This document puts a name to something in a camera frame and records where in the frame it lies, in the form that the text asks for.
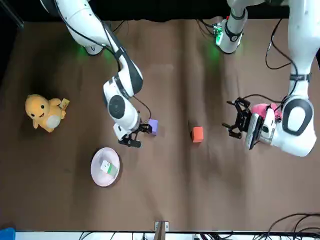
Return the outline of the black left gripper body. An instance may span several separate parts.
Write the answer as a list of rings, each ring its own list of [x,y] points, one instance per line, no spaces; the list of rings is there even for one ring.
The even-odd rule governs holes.
[[[250,120],[252,117],[252,112],[249,109],[244,109],[240,115],[241,115],[241,118],[240,118],[239,130],[247,133],[249,129]]]

